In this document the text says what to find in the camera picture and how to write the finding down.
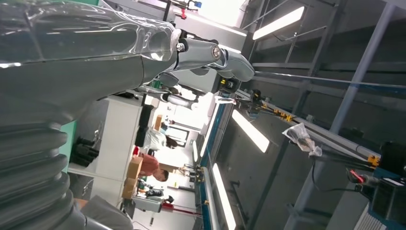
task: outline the support column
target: support column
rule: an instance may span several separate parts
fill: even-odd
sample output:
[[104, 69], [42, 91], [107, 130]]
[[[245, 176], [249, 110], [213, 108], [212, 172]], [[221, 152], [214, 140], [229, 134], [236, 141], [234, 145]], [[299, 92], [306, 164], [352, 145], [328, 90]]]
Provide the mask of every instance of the support column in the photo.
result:
[[[344, 11], [347, 1], [348, 0], [338, 0], [335, 7], [333, 8], [331, 16], [328, 20], [327, 28], [323, 32], [323, 35], [322, 35], [320, 43], [318, 45], [316, 54], [313, 57], [312, 65], [308, 72], [308, 76], [314, 76], [318, 73], [318, 70], [320, 69], [320, 65], [321, 65], [321, 60], [327, 51], [327, 47], [330, 44], [331, 38], [334, 35], [335, 29], [340, 21], [340, 17]], [[309, 83], [310, 83], [309, 80], [305, 80], [302, 82], [302, 86], [300, 87], [299, 98], [296, 101], [296, 103], [293, 107], [293, 111], [292, 111], [292, 113], [295, 115], [301, 113], [301, 111], [305, 105], [307, 96], [309, 94], [309, 91], [307, 90]], [[283, 156], [284, 156], [288, 146], [289, 146], [289, 139], [284, 138], [283, 142], [279, 148], [275, 163], [272, 167], [272, 170], [271, 170], [269, 177], [267, 179], [267, 182], [265, 184], [264, 190], [262, 191], [261, 197], [259, 198], [257, 208], [255, 209], [252, 219], [249, 222], [249, 227], [247, 228], [248, 230], [253, 230], [255, 228], [255, 224], [258, 220], [259, 214], [262, 210], [262, 207], [263, 207], [265, 200], [268, 196], [268, 193], [271, 189], [273, 181], [275, 180], [279, 166], [283, 160]]]
[[[354, 74], [354, 77], [352, 78], [352, 81], [357, 81], [357, 82], [362, 81], [362, 79], [369, 67], [369, 64], [371, 63], [373, 55], [375, 54], [375, 51], [378, 48], [378, 45], [382, 39], [382, 36], [384, 35], [385, 30], [390, 22], [394, 9], [395, 9], [394, 5], [391, 5], [389, 3], [386, 4], [385, 9], [383, 10], [382, 15], [379, 19], [379, 22], [377, 23], [376, 28], [371, 36], [368, 46], [365, 49], [364, 55], [361, 58], [361, 61]], [[352, 84], [348, 87], [347, 92], [344, 96], [344, 99], [341, 103], [341, 106], [338, 109], [336, 117], [334, 118], [333, 124], [330, 129], [331, 132], [338, 133], [338, 131], [340, 130], [341, 125], [344, 121], [344, 118], [347, 115], [347, 112], [351, 106], [352, 100], [354, 99], [357, 91], [358, 91], [358, 85], [356, 85], [356, 84]], [[325, 166], [324, 162], [319, 162], [316, 165], [315, 171], [314, 171], [315, 181], [317, 181], [318, 178], [320, 177], [320, 174], [321, 174], [324, 166]], [[312, 172], [309, 172], [309, 174], [307, 175], [306, 181], [304, 182], [303, 188], [300, 191], [300, 194], [294, 205], [294, 209], [296, 212], [303, 212], [313, 189], [314, 189], [314, 185], [313, 185], [313, 179], [312, 179]], [[288, 221], [286, 222], [284, 230], [294, 230], [296, 224], [297, 224], [297, 219], [294, 216], [290, 215]]]

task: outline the steel beam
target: steel beam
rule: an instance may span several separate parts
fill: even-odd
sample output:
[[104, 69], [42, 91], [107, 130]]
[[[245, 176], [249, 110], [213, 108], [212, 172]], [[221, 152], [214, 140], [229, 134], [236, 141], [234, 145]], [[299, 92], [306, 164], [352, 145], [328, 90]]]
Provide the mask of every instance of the steel beam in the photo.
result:
[[316, 31], [321, 30], [321, 29], [326, 29], [326, 28], [327, 28], [327, 26], [318, 27], [316, 29], [313, 29], [313, 30], [310, 30], [310, 31], [307, 31], [307, 32], [304, 32], [304, 33], [301, 33], [301, 34], [298, 34], [298, 35], [295, 35], [295, 36], [292, 36], [292, 37], [288, 37], [288, 38], [284, 39], [283, 41], [292, 40], [294, 38], [298, 38], [300, 36], [310, 34], [310, 33], [316, 32]]
[[[280, 79], [258, 77], [258, 76], [254, 76], [253, 80], [269, 82], [272, 84], [283, 85], [283, 86], [292, 87], [292, 88], [300, 87], [300, 82], [298, 82], [298, 81], [280, 80]], [[338, 97], [338, 98], [343, 98], [343, 95], [345, 94], [345, 91], [346, 91], [346, 89], [337, 89], [337, 88], [315, 85], [315, 84], [309, 84], [308, 90], [310, 92], [316, 92], [316, 93], [329, 95], [329, 96], [333, 96], [333, 97]], [[406, 100], [405, 99], [399, 99], [399, 98], [394, 98], [394, 97], [385, 97], [385, 96], [379, 96], [379, 95], [375, 95], [375, 94], [359, 92], [355, 96], [354, 101], [364, 103], [364, 104], [378, 106], [378, 107], [381, 107], [384, 109], [406, 112]]]
[[[365, 49], [365, 52], [362, 55], [360, 64], [358, 65], [358, 68], [355, 71], [355, 74], [351, 80], [352, 82], [361, 82], [362, 79], [364, 78], [370, 63], [372, 62], [372, 58], [376, 52], [376, 49], [378, 48], [382, 40], [382, 37], [386, 31], [386, 28], [388, 27], [388, 24], [392, 18], [395, 8], [396, 6], [392, 4], [389, 3], [386, 4], [382, 12], [382, 15], [375, 27], [375, 30], [371, 36], [371, 39]], [[339, 129], [341, 128], [341, 125], [352, 104], [352, 100], [354, 99], [355, 95], [358, 92], [358, 87], [359, 85], [357, 84], [351, 84], [348, 87], [344, 99], [340, 105], [340, 108], [338, 109], [336, 117], [334, 118], [333, 124], [331, 126], [331, 130], [333, 132], [338, 133]]]
[[[307, 16], [307, 12], [309, 12], [309, 9], [306, 7], [306, 8], [304, 9], [303, 18], [302, 18], [302, 21], [300, 22], [299, 29], [297, 29], [297, 31], [296, 31], [296, 34], [300, 34], [300, 33], [302, 32], [303, 24], [305, 23], [306, 16]], [[296, 45], [296, 41], [297, 41], [297, 36], [294, 37], [294, 39], [293, 39], [293, 41], [292, 41], [292, 43], [291, 43], [291, 47], [289, 48], [289, 52], [288, 52], [288, 55], [286, 56], [285, 63], [288, 63], [288, 62], [289, 62], [289, 59], [290, 59], [290, 57], [291, 57], [292, 51], [293, 51], [293, 49], [294, 49], [294, 46]]]
[[[264, 9], [264, 12], [268, 9], [270, 2], [271, 2], [271, 0], [268, 0], [268, 1], [267, 1], [267, 4], [266, 4], [265, 9]], [[256, 26], [256, 29], [261, 28], [263, 22], [264, 22], [264, 20], [261, 19], [261, 22], [259, 23], [259, 25]], [[248, 61], [251, 61], [252, 54], [254, 53], [254, 50], [255, 50], [256, 48], [257, 48], [257, 40], [254, 40], [254, 44], [252, 45], [251, 52], [249, 53]]]
[[[335, 7], [333, 8], [330, 19], [328, 20], [328, 23], [327, 23], [327, 29], [324, 30], [320, 43], [319, 43], [319, 46], [317, 48], [316, 54], [313, 57], [313, 61], [310, 66], [308, 76], [314, 76], [318, 72], [318, 69], [320, 68], [321, 60], [327, 51], [327, 46], [329, 45], [331, 38], [333, 37], [334, 31], [339, 23], [341, 14], [343, 13], [346, 4], [347, 4], [347, 0], [338, 0], [337, 4], [335, 4]], [[301, 85], [299, 98], [293, 107], [293, 114], [297, 114], [297, 113], [301, 112], [302, 108], [304, 107], [306, 98], [309, 94], [308, 90], [307, 90], [307, 87], [309, 84], [310, 84], [310, 80], [305, 80], [303, 82], [303, 84]], [[264, 190], [262, 191], [257, 208], [254, 211], [254, 215], [252, 217], [252, 220], [251, 220], [249, 228], [248, 228], [249, 230], [252, 230], [255, 227], [259, 214], [262, 210], [263, 204], [265, 203], [266, 197], [271, 189], [271, 186], [276, 177], [277, 171], [283, 160], [283, 156], [286, 152], [286, 149], [288, 148], [288, 145], [289, 145], [288, 138], [284, 138], [283, 142], [281, 144], [281, 147], [279, 148], [279, 152], [277, 153], [276, 161], [272, 167], [272, 170], [271, 170], [269, 177], [267, 179], [267, 182], [265, 184]]]
[[263, 14], [261, 17], [258, 17], [257, 19], [255, 19], [253, 22], [251, 22], [250, 24], [244, 26], [242, 29], [245, 30], [247, 27], [249, 27], [250, 25], [254, 24], [256, 21], [258, 21], [259, 19], [262, 19], [263, 17], [265, 17], [266, 15], [270, 14], [271, 12], [275, 11], [277, 8], [279, 8], [280, 6], [282, 6], [283, 4], [287, 3], [290, 0], [285, 0], [283, 2], [281, 2], [279, 5], [275, 6], [274, 8], [270, 9], [268, 12], [266, 12], [265, 14]]
[[[312, 63], [252, 63], [253, 67], [281, 68], [281, 69], [310, 69]], [[333, 62], [322, 63], [320, 71], [355, 72], [358, 63]], [[373, 62], [367, 72], [406, 73], [406, 62]]]
[[315, 76], [318, 73], [322, 59], [327, 52], [328, 45], [333, 38], [341, 15], [343, 14], [345, 6], [347, 5], [347, 1], [348, 0], [338, 0], [335, 4], [327, 23], [327, 29], [324, 30], [323, 35], [321, 36], [320, 43], [317, 47], [316, 54], [313, 57], [308, 76]]
[[[370, 42], [368, 43], [367, 48], [365, 49], [364, 55], [361, 58], [360, 64], [357, 68], [357, 71], [354, 74], [353, 81], [362, 81], [363, 76], [366, 73], [366, 70], [368, 69], [369, 64], [371, 63], [371, 60], [373, 58], [373, 55], [375, 54], [375, 51], [383, 37], [383, 34], [385, 33], [385, 30], [390, 22], [390, 19], [392, 17], [393, 11], [395, 10], [395, 6], [392, 4], [387, 3], [385, 6], [383, 13], [376, 25], [376, 28], [372, 34], [372, 37], [370, 39]], [[352, 103], [352, 100], [355, 97], [355, 94], [357, 93], [358, 86], [357, 85], [350, 85], [346, 95], [344, 96], [344, 100], [341, 103], [341, 106], [336, 114], [336, 117], [334, 118], [333, 124], [331, 126], [330, 131], [332, 133], [338, 133], [339, 129], [341, 128], [341, 125], [344, 121], [344, 118], [350, 108], [350, 105]], [[309, 172], [307, 175], [306, 181], [304, 182], [303, 188], [300, 191], [300, 194], [295, 202], [294, 209], [297, 212], [303, 212], [307, 201], [314, 190], [314, 184], [313, 184], [313, 178], [315, 181], [318, 180], [318, 178], [321, 175], [321, 172], [325, 166], [324, 162], [320, 162], [316, 165], [314, 168], [314, 173]], [[284, 230], [294, 230], [295, 226], [297, 223], [297, 219], [290, 215], [288, 218], [288, 221], [286, 222]]]
[[406, 85], [389, 85], [389, 84], [379, 84], [379, 83], [368, 83], [368, 82], [362, 82], [362, 81], [337, 80], [337, 79], [329, 79], [329, 78], [308, 77], [308, 76], [301, 76], [301, 75], [287, 74], [287, 73], [273, 73], [273, 72], [261, 72], [261, 71], [256, 71], [255, 75], [256, 76], [265, 76], [265, 77], [274, 75], [274, 76], [287, 77], [287, 78], [298, 78], [298, 79], [307, 80], [307, 81], [329, 81], [329, 82], [334, 82], [334, 83], [349, 84], [350, 86], [356, 85], [357, 88], [359, 86], [388, 88], [388, 89], [397, 90], [399, 93], [406, 91]]

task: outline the cable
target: cable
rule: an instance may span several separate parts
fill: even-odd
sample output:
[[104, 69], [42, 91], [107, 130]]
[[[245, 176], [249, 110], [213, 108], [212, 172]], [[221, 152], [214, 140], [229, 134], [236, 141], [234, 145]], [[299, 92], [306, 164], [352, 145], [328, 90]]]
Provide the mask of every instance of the cable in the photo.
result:
[[332, 192], [332, 191], [346, 191], [346, 192], [358, 192], [355, 189], [347, 189], [347, 188], [332, 188], [332, 189], [321, 189], [315, 183], [315, 167], [316, 167], [316, 160], [313, 159], [313, 167], [312, 167], [312, 181], [315, 188], [320, 192]]
[[138, 222], [138, 221], [136, 221], [136, 220], [133, 221], [133, 224], [134, 224], [134, 223], [137, 223], [137, 224], [141, 225], [141, 226], [144, 227], [146, 230], [150, 230], [149, 228], [145, 227], [143, 224], [141, 224], [140, 222]]

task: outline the green panel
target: green panel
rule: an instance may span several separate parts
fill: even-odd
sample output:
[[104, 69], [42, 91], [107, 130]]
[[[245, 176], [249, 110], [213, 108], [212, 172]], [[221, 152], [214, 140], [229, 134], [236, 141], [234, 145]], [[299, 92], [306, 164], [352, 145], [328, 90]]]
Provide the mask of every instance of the green panel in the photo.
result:
[[[76, 131], [76, 121], [72, 121], [71, 123], [68, 123], [64, 126], [61, 127], [61, 132], [65, 132], [68, 134], [68, 139], [66, 143], [59, 148], [59, 153], [64, 154], [68, 160], [70, 158], [70, 153], [72, 152], [72, 146], [73, 146], [73, 138], [75, 136], [75, 131]], [[63, 172], [68, 171], [68, 166], [66, 166], [63, 170]]]
[[72, 1], [82, 2], [82, 3], [86, 3], [89, 5], [95, 5], [95, 6], [99, 5], [99, 0], [72, 0]]

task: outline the yellow clamp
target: yellow clamp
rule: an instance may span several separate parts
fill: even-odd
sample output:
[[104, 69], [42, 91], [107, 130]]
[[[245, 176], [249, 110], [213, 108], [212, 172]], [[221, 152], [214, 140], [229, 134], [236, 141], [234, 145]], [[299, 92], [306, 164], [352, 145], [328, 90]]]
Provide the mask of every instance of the yellow clamp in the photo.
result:
[[379, 157], [371, 155], [368, 157], [368, 162], [372, 163], [372, 168], [376, 168], [379, 165]]

